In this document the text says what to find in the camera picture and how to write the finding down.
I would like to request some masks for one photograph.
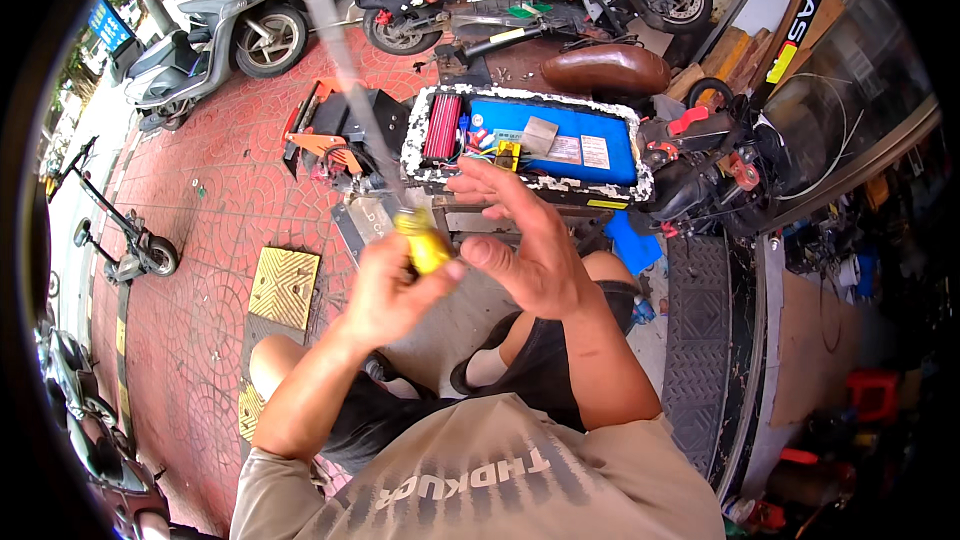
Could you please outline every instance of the motorcycle mirror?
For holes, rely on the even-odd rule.
[[[83,248],[90,241],[90,218],[84,217],[77,225],[77,231],[73,233],[73,244],[77,248]]]

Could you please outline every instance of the knee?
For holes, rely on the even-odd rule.
[[[630,274],[627,265],[617,258],[613,253],[598,250],[582,258],[583,267],[587,275],[594,282],[603,282],[607,280],[626,282],[635,285],[637,281]]]
[[[268,335],[253,347],[249,356],[249,378],[264,400],[270,400],[305,353],[305,347],[282,333]]]

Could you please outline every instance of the man's right hand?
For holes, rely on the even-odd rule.
[[[458,202],[488,202],[490,220],[512,219],[522,234],[518,253],[489,236],[473,235],[460,247],[468,263],[499,282],[516,304],[541,319],[565,319],[603,300],[584,269],[556,209],[537,197],[516,174],[472,157],[457,161],[461,174],[447,187]]]

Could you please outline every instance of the red paver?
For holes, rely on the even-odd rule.
[[[359,73],[371,88],[402,101],[437,81],[417,75],[423,57],[392,57],[345,30]],[[135,148],[117,195],[155,234],[180,251],[169,278],[144,276],[130,290],[126,371],[130,410],[142,458],[167,468],[161,485],[174,521],[226,537],[240,474],[237,386],[243,325],[262,246],[319,254],[322,330],[346,304],[354,271],[330,207],[339,196],[282,163],[281,128],[314,78],[333,75],[319,44],[279,78],[241,73],[198,105],[175,133],[163,131]],[[130,143],[121,152],[114,182]],[[198,196],[192,181],[203,186]],[[104,248],[123,252],[123,234],[107,222]],[[116,288],[98,261],[92,335],[103,395],[116,402]]]

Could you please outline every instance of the yellow connector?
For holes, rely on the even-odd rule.
[[[453,258],[450,247],[433,227],[430,214],[423,207],[398,210],[393,216],[393,227],[410,242],[410,262],[420,275],[433,273]]]
[[[521,143],[501,139],[496,146],[496,158],[493,159],[493,164],[500,169],[516,172],[520,162]]]

